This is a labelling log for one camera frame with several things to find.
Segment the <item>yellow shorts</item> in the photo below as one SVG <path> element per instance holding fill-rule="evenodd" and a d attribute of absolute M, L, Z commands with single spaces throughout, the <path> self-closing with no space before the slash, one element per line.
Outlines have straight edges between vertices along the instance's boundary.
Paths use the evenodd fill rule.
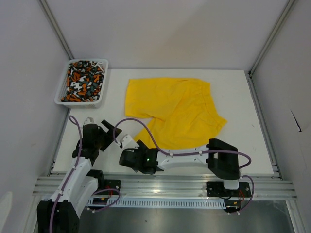
<path fill-rule="evenodd" d="M 226 125 L 213 102 L 210 83 L 197 78 L 130 79 L 126 117 L 150 119 L 135 137 L 150 148 L 194 148 L 215 138 Z"/>

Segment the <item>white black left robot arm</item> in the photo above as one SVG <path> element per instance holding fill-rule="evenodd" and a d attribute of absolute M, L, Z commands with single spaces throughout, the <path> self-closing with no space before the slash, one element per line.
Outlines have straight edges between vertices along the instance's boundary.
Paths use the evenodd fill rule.
<path fill-rule="evenodd" d="M 87 118 L 80 126 L 75 117 L 71 123 L 77 126 L 79 139 L 72 153 L 72 162 L 58 188 L 47 199 L 39 202 L 36 214 L 40 233 L 76 233 L 79 231 L 80 216 L 88 200 L 97 194 L 117 195 L 120 188 L 109 186 L 101 170 L 93 169 L 100 151 L 107 149 L 122 132 L 106 120 L 105 131 Z"/>

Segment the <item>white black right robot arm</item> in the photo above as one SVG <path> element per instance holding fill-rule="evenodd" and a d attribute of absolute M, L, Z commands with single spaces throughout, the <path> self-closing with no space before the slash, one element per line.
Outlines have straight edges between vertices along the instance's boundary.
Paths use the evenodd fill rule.
<path fill-rule="evenodd" d="M 239 191 L 239 160 L 237 149 L 219 139 L 192 149 L 165 150 L 149 148 L 142 141 L 126 135 L 121 139 L 123 149 L 119 165 L 134 172 L 154 175 L 173 168 L 202 167 L 223 180 L 222 191 L 233 196 Z"/>

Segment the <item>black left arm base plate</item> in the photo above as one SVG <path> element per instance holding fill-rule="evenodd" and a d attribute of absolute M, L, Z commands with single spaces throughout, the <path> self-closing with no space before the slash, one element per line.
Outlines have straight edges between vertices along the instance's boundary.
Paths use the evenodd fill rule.
<path fill-rule="evenodd" d="M 112 180 L 112 179 L 105 180 L 103 189 L 117 189 L 120 191 L 121 180 Z M 103 192 L 103 195 L 113 196 L 113 195 L 118 195 L 118 193 L 117 191 L 108 190 L 108 191 Z"/>

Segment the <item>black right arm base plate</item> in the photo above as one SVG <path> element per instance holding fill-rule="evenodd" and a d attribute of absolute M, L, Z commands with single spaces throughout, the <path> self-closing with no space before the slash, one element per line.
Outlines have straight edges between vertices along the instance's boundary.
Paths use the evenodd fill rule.
<path fill-rule="evenodd" d="M 223 182 L 210 181 L 206 182 L 206 191 L 208 197 L 217 197 L 222 199 L 238 198 L 238 197 L 251 197 L 251 189 L 248 182 L 239 182 L 238 189 L 226 189 Z"/>

